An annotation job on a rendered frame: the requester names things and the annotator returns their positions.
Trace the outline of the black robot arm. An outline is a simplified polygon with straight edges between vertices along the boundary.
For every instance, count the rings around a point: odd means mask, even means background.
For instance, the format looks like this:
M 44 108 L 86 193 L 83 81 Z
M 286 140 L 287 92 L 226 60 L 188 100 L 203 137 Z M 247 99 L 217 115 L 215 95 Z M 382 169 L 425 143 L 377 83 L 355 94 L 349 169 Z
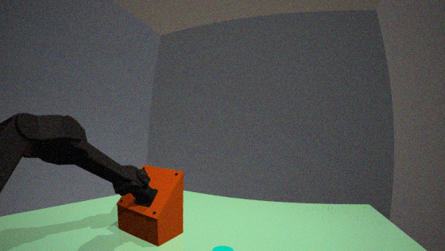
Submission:
M 58 165 L 75 164 L 113 184 L 115 194 L 131 193 L 135 204 L 151 207 L 158 192 L 145 169 L 116 163 L 87 142 L 71 116 L 18 113 L 0 123 L 0 193 L 22 157 Z

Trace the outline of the cyan circle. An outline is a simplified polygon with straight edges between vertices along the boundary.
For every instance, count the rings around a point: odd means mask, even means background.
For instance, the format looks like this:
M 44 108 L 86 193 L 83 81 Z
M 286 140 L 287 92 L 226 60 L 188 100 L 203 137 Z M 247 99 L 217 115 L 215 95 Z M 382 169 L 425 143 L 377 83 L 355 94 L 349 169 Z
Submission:
M 212 251 L 234 251 L 234 250 L 231 247 L 221 245 L 221 246 L 213 248 Z

